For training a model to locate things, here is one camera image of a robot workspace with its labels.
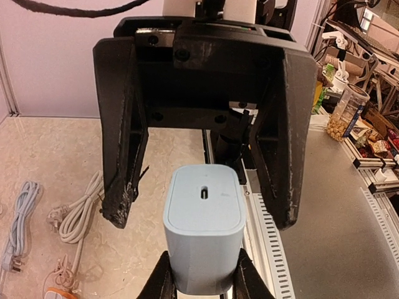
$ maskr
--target transparent jar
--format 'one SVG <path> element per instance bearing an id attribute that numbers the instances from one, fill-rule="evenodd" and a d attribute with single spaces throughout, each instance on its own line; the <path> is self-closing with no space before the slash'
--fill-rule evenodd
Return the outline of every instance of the transparent jar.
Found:
<path id="1" fill-rule="evenodd" d="M 370 96 L 348 83 L 327 124 L 327 133 L 337 141 L 348 137 Z"/>

